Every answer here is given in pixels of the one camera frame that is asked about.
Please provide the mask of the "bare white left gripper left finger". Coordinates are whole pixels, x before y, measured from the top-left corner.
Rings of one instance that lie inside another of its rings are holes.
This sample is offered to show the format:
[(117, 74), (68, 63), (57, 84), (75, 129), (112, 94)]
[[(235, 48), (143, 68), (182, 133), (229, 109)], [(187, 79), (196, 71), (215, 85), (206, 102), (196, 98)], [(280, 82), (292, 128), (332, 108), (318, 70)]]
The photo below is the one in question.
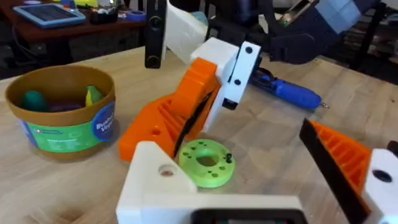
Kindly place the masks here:
[(136, 146), (116, 207), (118, 223), (190, 223), (184, 196), (198, 192), (194, 182), (156, 143)]

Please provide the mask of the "finger of the white orange right gripper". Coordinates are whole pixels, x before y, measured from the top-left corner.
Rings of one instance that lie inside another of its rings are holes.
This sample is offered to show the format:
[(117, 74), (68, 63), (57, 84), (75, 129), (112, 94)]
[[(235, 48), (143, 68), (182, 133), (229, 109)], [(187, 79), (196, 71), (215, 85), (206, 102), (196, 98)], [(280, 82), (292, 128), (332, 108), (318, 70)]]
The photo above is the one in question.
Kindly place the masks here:
[(214, 37), (190, 56), (190, 66), (172, 94), (172, 111), (186, 119), (174, 146), (177, 154), (185, 137), (206, 132), (220, 112), (239, 47)]

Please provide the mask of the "white orange left gripper right finger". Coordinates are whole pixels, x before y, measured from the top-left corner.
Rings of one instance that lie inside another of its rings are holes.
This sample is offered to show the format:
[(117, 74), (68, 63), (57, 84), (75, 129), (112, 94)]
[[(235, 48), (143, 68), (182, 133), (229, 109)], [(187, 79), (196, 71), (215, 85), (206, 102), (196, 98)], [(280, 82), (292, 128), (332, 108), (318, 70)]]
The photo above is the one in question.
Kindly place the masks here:
[(299, 138), (349, 223), (397, 224), (397, 141), (370, 149), (309, 119)]

